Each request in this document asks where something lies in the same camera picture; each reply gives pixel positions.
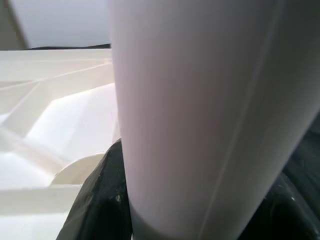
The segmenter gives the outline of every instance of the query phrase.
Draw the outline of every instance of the white plastic tube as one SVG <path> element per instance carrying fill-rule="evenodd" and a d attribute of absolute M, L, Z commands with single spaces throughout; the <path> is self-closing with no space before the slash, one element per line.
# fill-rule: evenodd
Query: white plastic tube
<path fill-rule="evenodd" d="M 110 1 L 135 240 L 240 235 L 319 110 L 315 4 Z"/>

